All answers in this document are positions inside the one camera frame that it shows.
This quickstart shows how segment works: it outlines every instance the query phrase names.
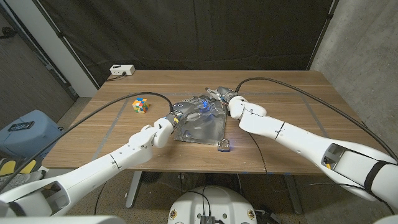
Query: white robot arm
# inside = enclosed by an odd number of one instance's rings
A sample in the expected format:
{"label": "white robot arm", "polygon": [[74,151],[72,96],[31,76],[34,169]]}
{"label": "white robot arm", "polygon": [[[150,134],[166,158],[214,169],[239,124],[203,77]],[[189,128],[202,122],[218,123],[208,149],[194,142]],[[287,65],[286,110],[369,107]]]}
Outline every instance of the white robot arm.
{"label": "white robot arm", "polygon": [[[31,182],[1,194],[0,202],[7,205],[5,217],[66,214],[82,197],[122,170],[151,159],[152,146],[164,147],[178,119],[193,106],[184,103],[177,109],[158,119],[154,127],[143,127],[127,144],[103,157],[67,174]],[[52,194],[46,194],[43,189],[52,189]]]}
{"label": "white robot arm", "polygon": [[228,104],[231,117],[240,119],[243,130],[271,138],[314,163],[328,177],[367,200],[382,199],[398,208],[397,161],[362,144],[328,139],[292,124],[271,118],[267,111],[249,103],[233,90],[219,87],[207,91]]}

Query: blue light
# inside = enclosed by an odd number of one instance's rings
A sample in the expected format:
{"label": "blue light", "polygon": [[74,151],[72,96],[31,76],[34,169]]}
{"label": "blue light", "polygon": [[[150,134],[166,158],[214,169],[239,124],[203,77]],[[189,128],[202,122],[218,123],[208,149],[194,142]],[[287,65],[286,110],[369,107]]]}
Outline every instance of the blue light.
{"label": "blue light", "polygon": [[208,104],[207,100],[202,100],[201,102],[203,103],[203,107],[207,108],[207,104]]}

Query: yellow object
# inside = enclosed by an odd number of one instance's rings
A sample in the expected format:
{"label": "yellow object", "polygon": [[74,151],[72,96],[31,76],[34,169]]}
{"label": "yellow object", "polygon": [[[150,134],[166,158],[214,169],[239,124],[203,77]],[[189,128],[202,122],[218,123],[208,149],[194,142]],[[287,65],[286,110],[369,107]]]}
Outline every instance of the yellow object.
{"label": "yellow object", "polygon": [[16,161],[8,161],[6,162],[0,169],[0,176],[12,174],[14,172]]}
{"label": "yellow object", "polygon": [[31,161],[25,168],[20,171],[20,174],[30,174],[36,165],[36,160]]}

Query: table leg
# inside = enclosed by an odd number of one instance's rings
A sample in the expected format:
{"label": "table leg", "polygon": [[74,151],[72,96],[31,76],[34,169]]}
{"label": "table leg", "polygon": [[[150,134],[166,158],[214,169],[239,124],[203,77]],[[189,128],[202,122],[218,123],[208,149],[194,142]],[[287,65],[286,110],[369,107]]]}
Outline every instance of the table leg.
{"label": "table leg", "polygon": [[284,175],[287,189],[289,190],[290,200],[292,201],[293,210],[296,214],[302,214],[303,208],[301,207],[299,193],[297,192],[296,183],[292,175]]}
{"label": "table leg", "polygon": [[127,193],[126,207],[132,208],[138,195],[142,171],[135,171],[132,177],[129,193]]}

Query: electrical cord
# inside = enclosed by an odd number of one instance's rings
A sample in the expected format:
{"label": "electrical cord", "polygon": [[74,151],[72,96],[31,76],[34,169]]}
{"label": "electrical cord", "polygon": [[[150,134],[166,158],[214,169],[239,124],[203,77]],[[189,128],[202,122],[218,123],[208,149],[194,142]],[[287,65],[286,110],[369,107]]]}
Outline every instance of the electrical cord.
{"label": "electrical cord", "polygon": [[122,77],[125,77],[126,76],[126,72],[123,72],[120,76],[117,76],[117,77],[114,77],[114,78],[110,78],[110,79],[107,79],[107,80],[105,80],[106,82],[109,82],[109,81],[116,81],[116,80],[119,80],[120,78],[122,78]]}
{"label": "electrical cord", "polygon": [[375,139],[375,140],[388,152],[388,154],[389,154],[395,161],[398,162],[398,157],[397,157],[397,155],[394,153],[394,151],[393,151],[381,138],[379,138],[379,136],[377,136],[376,134],[374,134],[374,133],[373,133],[371,130],[369,130],[367,127],[365,127],[364,125],[362,125],[360,122],[356,121],[356,120],[355,120],[354,118],[352,118],[350,115],[348,115],[348,114],[342,112],[341,110],[339,110],[338,108],[332,106],[331,104],[329,104],[329,103],[327,103],[327,102],[325,102],[325,101],[319,99],[318,97],[313,96],[313,95],[307,93],[306,91],[301,90],[301,89],[299,89],[299,88],[297,88],[297,87],[295,87],[295,86],[289,85],[289,84],[287,84],[287,83],[284,83],[284,82],[281,82],[281,81],[278,81],[278,80],[275,80],[275,79],[272,79],[272,78],[256,77],[256,78],[248,78],[248,79],[245,79],[245,80],[241,81],[241,83],[239,83],[239,85],[236,87],[235,92],[237,93],[237,92],[239,91],[239,89],[240,89],[240,87],[241,87],[241,85],[242,85],[243,83],[248,82],[248,81],[251,81],[251,80],[267,80],[267,81],[270,81],[270,82],[278,83],[278,84],[280,84],[280,85],[283,85],[283,86],[286,86],[286,87],[288,87],[288,88],[291,88],[291,89],[293,89],[293,90],[295,90],[295,91],[297,91],[297,92],[299,92],[299,93],[302,93],[302,94],[308,96],[309,98],[311,98],[311,99],[313,99],[313,100],[315,100],[315,101],[317,101],[317,102],[319,102],[319,103],[321,103],[321,104],[323,104],[323,105],[329,107],[329,108],[332,109],[333,111],[336,111],[338,114],[342,115],[343,117],[345,117],[346,119],[350,120],[352,123],[354,123],[355,125],[357,125],[358,127],[360,127],[360,128],[361,128],[362,130],[364,130],[366,133],[368,133],[372,138],[374,138],[374,139]]}
{"label": "electrical cord", "polygon": [[[257,148],[258,148],[258,150],[259,150],[259,152],[260,152],[261,159],[262,159],[262,162],[263,162],[263,164],[264,164],[264,169],[266,170],[266,178],[269,178],[268,171],[267,171],[267,166],[266,166],[266,162],[265,162],[265,160],[264,160],[264,157],[262,156],[262,152],[261,152],[261,150],[260,150],[260,147],[259,147],[259,145],[257,144],[256,140],[253,138],[253,136],[252,136],[249,132],[247,132],[247,133],[250,135],[251,139],[253,139],[254,143],[256,144],[256,146],[257,146]],[[301,187],[312,186],[312,185],[340,185],[340,186],[354,187],[354,188],[356,188],[356,189],[361,189],[361,190],[363,190],[363,191],[366,191],[366,190],[365,190],[364,188],[362,188],[362,187],[358,187],[358,186],[351,185],[351,184],[340,184],[340,183],[316,183],[316,184],[305,184],[305,185],[301,185],[301,186],[297,186],[297,187],[301,188]],[[275,190],[275,189],[274,189],[274,186],[271,186],[271,187],[272,187],[272,190],[273,190],[274,192],[276,192],[276,193],[283,193],[283,192],[285,192],[285,191],[288,191],[288,189],[284,189],[284,190]],[[393,215],[395,215],[393,209],[391,208],[391,206],[390,206],[386,201],[384,201],[383,199],[381,199],[381,198],[379,198],[378,196],[374,195],[373,193],[369,193],[369,194],[372,195],[373,197],[375,197],[376,199],[378,199],[380,202],[384,203],[384,204],[387,206],[387,208],[390,210],[390,212],[391,212]]]}
{"label": "electrical cord", "polygon": [[[207,204],[209,205],[209,216],[210,216],[210,215],[211,215],[210,202],[209,202],[209,200],[207,199],[207,197],[206,197],[204,194],[201,194],[201,193],[199,193],[199,192],[194,192],[194,191],[192,191],[192,190],[189,190],[189,191],[187,191],[186,193],[188,193],[188,192],[201,195],[202,199],[203,199],[203,198],[206,199]],[[205,215],[205,202],[204,202],[204,201],[203,201],[203,215]]]}
{"label": "electrical cord", "polygon": [[[205,197],[205,189],[207,187],[207,184],[205,185],[205,187],[203,188],[202,192],[201,192],[201,201],[203,202],[203,208],[205,207],[205,201],[204,201],[204,197]],[[209,217],[211,216],[211,210],[210,210],[210,204],[209,204]]]}
{"label": "electrical cord", "polygon": [[63,133],[61,133],[58,137],[56,137],[53,141],[51,141],[50,143],[48,143],[46,146],[44,146],[41,150],[39,150],[38,152],[36,152],[32,157],[28,158],[27,160],[25,160],[15,171],[13,174],[11,174],[0,186],[0,192],[7,186],[7,184],[25,167],[27,166],[34,158],[36,158],[37,156],[39,156],[42,152],[44,152],[48,147],[50,147],[52,144],[56,143],[60,138],[62,138],[64,135],[68,134],[72,129],[74,129],[75,127],[77,127],[79,124],[81,124],[82,122],[84,122],[85,120],[87,120],[88,118],[92,117],[94,114],[100,112],[101,110],[103,110],[104,108],[119,102],[121,100],[133,97],[133,96],[138,96],[138,95],[155,95],[155,96],[159,96],[162,97],[163,99],[165,99],[168,103],[169,103],[169,107],[170,107],[170,112],[173,112],[173,104],[172,102],[164,95],[158,94],[158,93],[153,93],[153,92],[140,92],[140,93],[131,93],[128,94],[126,96],[122,96],[116,100],[110,101],[109,103],[103,105],[102,107],[98,108],[97,110],[94,110],[93,112],[91,112],[89,115],[85,116],[83,119],[79,120],[77,123],[75,123],[74,125],[70,126],[66,131],[64,131]]}
{"label": "electrical cord", "polygon": [[[341,183],[315,183],[315,184],[303,184],[303,185],[297,186],[297,188],[303,188],[303,187],[315,186],[315,185],[339,185],[339,186],[354,187],[354,188],[356,188],[356,189],[360,189],[360,190],[366,191],[365,188],[363,188],[363,187],[358,187],[358,186],[351,185],[351,184],[341,184]],[[286,192],[286,191],[288,191],[288,189],[278,190],[277,192],[278,192],[278,193],[283,193],[283,192]],[[371,193],[370,195],[372,195],[373,197],[375,197],[376,199],[378,199],[380,202],[384,203],[384,204],[387,206],[387,208],[390,210],[391,214],[395,215],[395,212],[393,211],[393,209],[391,208],[391,206],[390,206],[386,201],[384,201],[383,199],[381,199],[381,198],[379,198],[378,196],[374,195],[373,193]]]}
{"label": "electrical cord", "polygon": [[104,188],[105,188],[105,184],[106,184],[106,183],[107,183],[107,181],[104,183],[104,185],[102,186],[101,191],[100,191],[99,194],[98,194],[97,202],[95,202],[94,215],[97,214],[97,205],[98,205],[98,201],[100,200],[100,196],[101,196],[101,194],[102,194],[102,191],[103,191]]}

